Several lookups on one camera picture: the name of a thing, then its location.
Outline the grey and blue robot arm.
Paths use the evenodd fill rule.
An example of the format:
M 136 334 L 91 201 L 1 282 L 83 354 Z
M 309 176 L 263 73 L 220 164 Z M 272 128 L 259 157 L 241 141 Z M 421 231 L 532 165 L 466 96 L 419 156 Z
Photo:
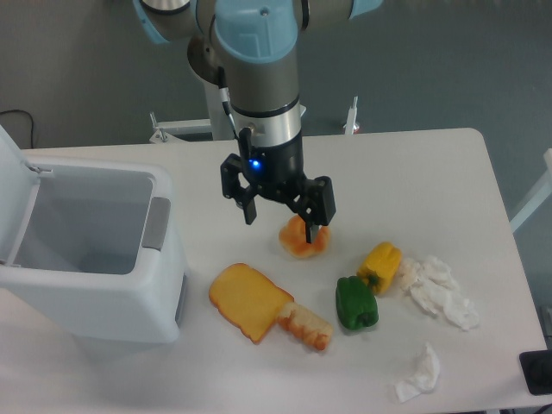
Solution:
M 376 1 L 138 1 L 155 43 L 189 40 L 191 69 L 217 87 L 239 151 L 222 163 L 223 195 L 246 223 L 254 200 L 285 204 L 304 222 L 307 242 L 336 212 L 331 180 L 304 174 L 298 85 L 299 35 L 379 7 Z

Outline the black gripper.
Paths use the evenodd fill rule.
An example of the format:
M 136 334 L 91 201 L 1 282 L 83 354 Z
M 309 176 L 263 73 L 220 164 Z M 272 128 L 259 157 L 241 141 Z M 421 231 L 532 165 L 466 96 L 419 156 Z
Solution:
M 336 202 L 330 177 L 306 178 L 302 135 L 277 146 L 255 147 L 251 134 L 239 134 L 239 149 L 241 158 L 230 154 L 220 166 L 223 196 L 235 200 L 247 225 L 257 217 L 256 195 L 287 205 L 303 219 L 305 241 L 313 244 L 334 217 Z M 241 185 L 241 174 L 247 187 Z

